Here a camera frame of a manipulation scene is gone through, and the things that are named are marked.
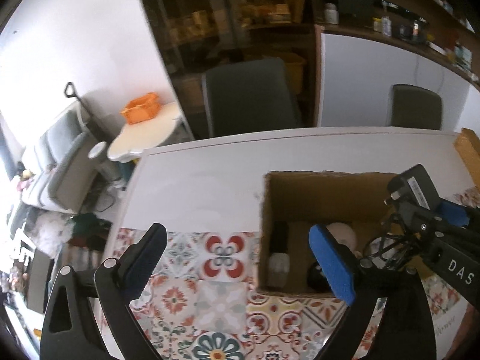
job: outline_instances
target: white wall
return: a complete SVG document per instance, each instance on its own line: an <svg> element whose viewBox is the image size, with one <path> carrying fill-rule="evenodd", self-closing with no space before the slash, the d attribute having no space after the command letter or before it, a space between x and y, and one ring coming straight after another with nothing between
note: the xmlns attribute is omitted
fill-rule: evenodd
<svg viewBox="0 0 480 360"><path fill-rule="evenodd" d="M0 114L0 127L13 161L20 161L23 154L23 145L21 145L20 142L18 142L18 140L15 138L15 135L11 131L2 114Z"/></svg>
<svg viewBox="0 0 480 360"><path fill-rule="evenodd" d="M23 0L0 35L0 110L21 143L69 105L68 81L114 133L129 100L176 100L140 0Z"/></svg>
<svg viewBox="0 0 480 360"><path fill-rule="evenodd" d="M455 131L460 132L463 127L474 130L480 136L480 92L473 85L470 85L465 106Z"/></svg>
<svg viewBox="0 0 480 360"><path fill-rule="evenodd" d="M391 88L416 85L442 98L442 130L453 131L470 83L413 52L350 36L323 34L322 127L388 126Z"/></svg>

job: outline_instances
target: white table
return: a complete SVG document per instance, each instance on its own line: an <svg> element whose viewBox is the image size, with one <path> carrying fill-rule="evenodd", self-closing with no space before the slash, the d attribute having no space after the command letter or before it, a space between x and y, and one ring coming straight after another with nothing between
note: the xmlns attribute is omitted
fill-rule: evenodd
<svg viewBox="0 0 480 360"><path fill-rule="evenodd" d="M145 151L104 257L119 228L169 232L259 232L263 176L269 171L400 173L421 163L442 197L474 184L453 147L456 133L396 127L324 127L207 139ZM461 321L465 308L455 312ZM453 339L456 329L449 333ZM107 347L115 351L111 334Z"/></svg>
<svg viewBox="0 0 480 360"><path fill-rule="evenodd" d="M153 119L126 123L109 147L107 156L112 161L128 162L140 157L146 149L162 145L182 123L182 110L178 103L162 105Z"/></svg>

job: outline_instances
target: storage box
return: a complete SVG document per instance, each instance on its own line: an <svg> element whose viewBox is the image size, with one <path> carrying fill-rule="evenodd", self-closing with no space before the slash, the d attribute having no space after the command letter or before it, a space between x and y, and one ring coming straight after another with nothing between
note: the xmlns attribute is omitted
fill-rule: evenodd
<svg viewBox="0 0 480 360"><path fill-rule="evenodd" d="M158 95L150 92L130 101L120 113L125 117L128 124L135 124L153 119L160 111L160 107Z"/></svg>
<svg viewBox="0 0 480 360"><path fill-rule="evenodd" d="M395 176L388 173L347 174L335 172L271 172L265 177L262 207L262 238L258 265L261 294L291 298L328 298L307 286L308 268L316 261L308 234L316 223L348 223L357 235L357 250L382 233L381 222L389 213L383 200L387 184ZM282 289L267 284L270 235L274 221L289 224L290 272Z"/></svg>

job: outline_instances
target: tile pattern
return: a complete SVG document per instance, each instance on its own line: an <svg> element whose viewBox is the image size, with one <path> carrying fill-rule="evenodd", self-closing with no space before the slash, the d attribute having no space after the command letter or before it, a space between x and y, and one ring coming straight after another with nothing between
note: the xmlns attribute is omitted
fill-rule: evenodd
<svg viewBox="0 0 480 360"><path fill-rule="evenodd" d="M450 198L479 206L475 188ZM119 230L118 258L145 232ZM130 308L146 336L169 360L311 360L346 310L336 299L288 299L255 292L259 234L169 233L168 245L141 297ZM460 295L437 276L424 281L433 319ZM355 358L372 343L373 316ZM108 332L105 318L100 319Z"/></svg>
<svg viewBox="0 0 480 360"><path fill-rule="evenodd" d="M253 233L204 233L198 275L202 280L243 282L251 273Z"/></svg>

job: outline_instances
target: dark gray chair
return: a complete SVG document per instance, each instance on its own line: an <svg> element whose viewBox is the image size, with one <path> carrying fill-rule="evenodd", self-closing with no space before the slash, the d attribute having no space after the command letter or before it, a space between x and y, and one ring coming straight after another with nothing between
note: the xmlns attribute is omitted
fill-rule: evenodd
<svg viewBox="0 0 480 360"><path fill-rule="evenodd" d="M435 92L414 85L392 87L390 126L440 130L442 98Z"/></svg>
<svg viewBox="0 0 480 360"><path fill-rule="evenodd" d="M210 137L302 127L279 58L214 67L202 87Z"/></svg>

